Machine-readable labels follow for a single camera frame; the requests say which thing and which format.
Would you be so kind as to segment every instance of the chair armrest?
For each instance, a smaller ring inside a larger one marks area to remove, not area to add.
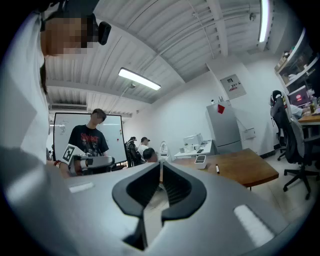
[[[315,142],[316,140],[320,140],[320,135],[317,135],[317,136],[312,136],[310,138],[305,138],[303,140],[304,143],[313,143]]]

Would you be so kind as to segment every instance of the black graphic t-shirt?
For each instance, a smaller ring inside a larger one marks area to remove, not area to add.
[[[77,146],[84,153],[90,153],[93,157],[102,156],[102,153],[109,149],[103,133],[86,125],[77,125],[73,128],[69,144]]]

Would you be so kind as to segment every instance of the white wall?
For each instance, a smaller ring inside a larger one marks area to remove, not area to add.
[[[252,55],[245,52],[211,61],[208,67],[213,72],[180,86],[128,120],[123,126],[125,141],[135,136],[138,146],[140,139],[147,137],[156,151],[166,141],[173,156],[183,146],[186,136],[202,133],[204,139],[211,139],[206,106],[212,99],[218,102],[219,96],[228,99],[220,79],[236,74],[246,91],[246,95],[230,101],[235,115],[245,126],[238,122],[241,137],[245,129],[255,128],[256,132],[255,138],[242,140],[242,146],[259,155],[271,152],[278,143],[278,129],[271,121],[270,95],[274,90],[282,90],[274,72],[277,63],[278,58],[270,52]]]
[[[246,95],[231,99],[230,102],[240,121],[238,126],[241,138],[243,130],[255,129],[256,137],[242,139],[242,147],[250,148],[259,155],[272,151],[277,143],[275,133],[278,130],[273,127],[269,105],[271,92],[283,89],[274,72],[277,63],[278,58],[270,52],[252,55],[245,52],[237,56],[214,59],[208,63],[218,81],[233,74],[241,81]]]
[[[141,138],[147,137],[156,151],[166,141],[173,157],[183,147],[186,136],[201,133],[205,140],[211,139],[206,106],[212,99],[218,102],[222,94],[210,72],[198,76],[128,120],[123,126],[124,140],[135,136],[138,146]]]

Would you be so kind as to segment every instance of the desk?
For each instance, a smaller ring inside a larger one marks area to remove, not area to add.
[[[207,144],[201,145],[200,149],[203,149],[203,151],[201,153],[197,153],[198,150],[193,150],[190,152],[184,152],[184,153],[176,153],[174,155],[175,158],[179,158],[179,157],[194,157],[194,156],[199,156],[199,155],[205,155],[205,154],[209,154],[211,152],[211,146],[212,146],[212,140],[210,140]]]
[[[303,116],[298,122],[303,126],[320,126],[320,115]]]
[[[234,180],[245,187],[260,185],[279,177],[279,173],[251,149],[230,154],[209,155],[203,171]],[[194,158],[176,159],[174,164],[195,169]]]

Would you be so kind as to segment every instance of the red sticker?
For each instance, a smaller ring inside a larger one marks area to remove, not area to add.
[[[225,107],[218,104],[218,112],[222,114],[225,111]]]

